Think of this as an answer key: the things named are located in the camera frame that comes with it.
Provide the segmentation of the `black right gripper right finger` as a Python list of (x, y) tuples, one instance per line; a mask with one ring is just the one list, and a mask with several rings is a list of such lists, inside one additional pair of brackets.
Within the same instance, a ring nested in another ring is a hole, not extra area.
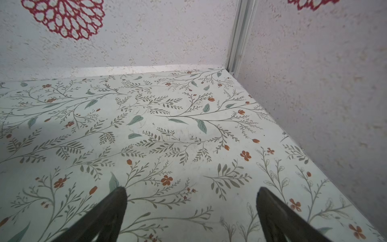
[(260, 187), (256, 208), (267, 242), (329, 242), (268, 188)]

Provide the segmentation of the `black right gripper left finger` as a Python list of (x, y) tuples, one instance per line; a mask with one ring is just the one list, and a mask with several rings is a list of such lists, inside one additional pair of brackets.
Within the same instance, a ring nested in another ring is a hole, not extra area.
[(125, 188), (117, 187), (55, 242), (116, 242), (127, 208)]

